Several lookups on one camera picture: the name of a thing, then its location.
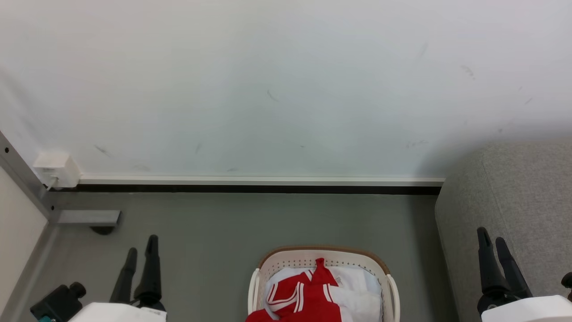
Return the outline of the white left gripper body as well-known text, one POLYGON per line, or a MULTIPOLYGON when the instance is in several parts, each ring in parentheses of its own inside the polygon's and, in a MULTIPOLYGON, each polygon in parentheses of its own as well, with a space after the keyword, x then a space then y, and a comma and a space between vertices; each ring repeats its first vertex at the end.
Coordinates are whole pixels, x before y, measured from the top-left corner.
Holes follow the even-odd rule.
POLYGON ((92 302, 84 306, 68 322, 166 322, 163 310, 137 308, 128 304, 92 302))

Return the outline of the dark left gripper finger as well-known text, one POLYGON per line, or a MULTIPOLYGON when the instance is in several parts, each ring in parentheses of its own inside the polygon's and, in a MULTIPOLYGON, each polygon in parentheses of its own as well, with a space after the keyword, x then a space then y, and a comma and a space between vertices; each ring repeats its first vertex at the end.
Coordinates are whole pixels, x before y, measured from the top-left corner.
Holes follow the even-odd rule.
POLYGON ((134 302, 138 308, 151 308, 166 312, 161 303, 161 271, 159 256, 159 237, 151 235, 145 249, 145 265, 139 285, 135 288, 134 302))
POLYGON ((126 261, 120 270, 116 285, 113 288, 110 302, 130 304, 131 284, 137 267, 138 252, 135 247, 131 247, 127 253, 126 261))

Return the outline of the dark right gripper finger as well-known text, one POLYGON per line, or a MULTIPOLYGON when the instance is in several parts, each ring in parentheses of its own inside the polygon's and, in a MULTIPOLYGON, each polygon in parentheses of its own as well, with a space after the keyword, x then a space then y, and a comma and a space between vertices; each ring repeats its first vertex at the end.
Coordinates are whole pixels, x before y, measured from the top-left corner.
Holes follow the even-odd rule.
POLYGON ((492 292, 509 292, 509 284, 503 277, 494 253, 494 245, 484 227, 477 229, 478 257, 481 291, 484 295, 492 292))
POLYGON ((519 269, 513 255, 510 253, 504 238, 497 237, 495 246, 499 262, 503 268, 505 279, 513 296, 518 298, 531 298, 533 294, 519 269))

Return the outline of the white perforated laundry basket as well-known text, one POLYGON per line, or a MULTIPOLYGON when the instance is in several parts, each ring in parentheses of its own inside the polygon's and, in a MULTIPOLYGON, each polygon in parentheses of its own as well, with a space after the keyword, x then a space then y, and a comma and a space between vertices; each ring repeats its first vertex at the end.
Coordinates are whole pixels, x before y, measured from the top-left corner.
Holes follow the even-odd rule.
POLYGON ((278 271, 284 268, 313 268, 316 267, 317 258, 323 258, 327 267, 360 267, 375 277, 381 288, 380 322, 400 322, 398 286, 386 263, 370 251, 327 245, 285 246, 270 251, 252 273, 248 288, 248 314, 263 309, 265 287, 278 271))

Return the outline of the red jersey with white stripes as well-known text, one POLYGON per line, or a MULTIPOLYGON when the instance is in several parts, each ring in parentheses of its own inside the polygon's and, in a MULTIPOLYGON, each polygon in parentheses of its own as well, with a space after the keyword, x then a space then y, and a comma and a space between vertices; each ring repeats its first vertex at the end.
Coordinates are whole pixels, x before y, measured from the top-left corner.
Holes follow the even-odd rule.
POLYGON ((266 297, 269 310, 256 310, 245 322, 341 322, 341 308, 331 295, 337 287, 324 259, 314 271, 306 270, 275 283, 266 297))

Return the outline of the white wall socket box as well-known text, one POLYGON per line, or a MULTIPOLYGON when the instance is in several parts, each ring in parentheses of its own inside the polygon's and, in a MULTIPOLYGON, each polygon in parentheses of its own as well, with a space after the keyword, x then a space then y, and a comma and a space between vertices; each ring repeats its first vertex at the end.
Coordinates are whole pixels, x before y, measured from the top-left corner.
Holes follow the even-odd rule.
POLYGON ((80 181, 80 170, 67 153, 40 153, 33 169, 47 188, 74 188, 80 181))

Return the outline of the beige partition panel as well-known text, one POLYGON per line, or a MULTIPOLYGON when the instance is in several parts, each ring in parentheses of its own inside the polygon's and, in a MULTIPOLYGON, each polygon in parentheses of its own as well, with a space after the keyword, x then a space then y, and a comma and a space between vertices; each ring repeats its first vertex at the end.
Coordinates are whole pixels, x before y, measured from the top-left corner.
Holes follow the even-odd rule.
POLYGON ((40 210, 0 167, 0 315, 46 223, 40 210))

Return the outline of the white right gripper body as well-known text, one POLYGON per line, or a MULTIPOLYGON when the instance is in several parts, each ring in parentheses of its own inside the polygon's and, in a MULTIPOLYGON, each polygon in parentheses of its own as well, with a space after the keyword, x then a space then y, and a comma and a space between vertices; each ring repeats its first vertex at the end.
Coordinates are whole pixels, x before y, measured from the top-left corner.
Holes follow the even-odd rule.
POLYGON ((572 293, 520 298, 489 293, 477 304, 482 322, 572 322, 572 293))

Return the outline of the white and black baseboard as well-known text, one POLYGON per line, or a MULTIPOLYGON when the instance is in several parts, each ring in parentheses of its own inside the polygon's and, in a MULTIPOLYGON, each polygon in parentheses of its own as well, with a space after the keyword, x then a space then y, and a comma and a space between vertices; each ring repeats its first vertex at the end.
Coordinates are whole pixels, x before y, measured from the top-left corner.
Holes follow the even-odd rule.
POLYGON ((434 177, 168 177, 82 175, 76 186, 52 192, 204 192, 256 194, 438 195, 434 177))

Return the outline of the grey fabric sofa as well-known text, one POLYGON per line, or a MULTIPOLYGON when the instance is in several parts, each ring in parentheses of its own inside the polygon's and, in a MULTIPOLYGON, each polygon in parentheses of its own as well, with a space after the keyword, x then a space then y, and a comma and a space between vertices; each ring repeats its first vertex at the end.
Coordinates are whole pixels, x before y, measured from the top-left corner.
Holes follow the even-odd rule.
POLYGON ((569 291, 572 139, 489 144, 446 177, 435 218, 460 322, 480 322, 477 229, 505 239, 532 291, 569 291))

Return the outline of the white clothes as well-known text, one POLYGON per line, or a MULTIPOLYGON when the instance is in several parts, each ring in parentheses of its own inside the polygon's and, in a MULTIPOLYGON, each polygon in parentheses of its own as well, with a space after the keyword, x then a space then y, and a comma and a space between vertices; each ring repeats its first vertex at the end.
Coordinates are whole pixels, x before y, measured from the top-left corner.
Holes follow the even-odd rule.
MULTIPOLYGON (((360 267, 327 267, 338 283, 331 287, 334 302, 341 308, 341 322, 380 322, 381 288, 372 275, 360 267)), ((284 268, 270 278, 263 296, 263 309, 269 310, 266 297, 273 284, 313 268, 284 268)))

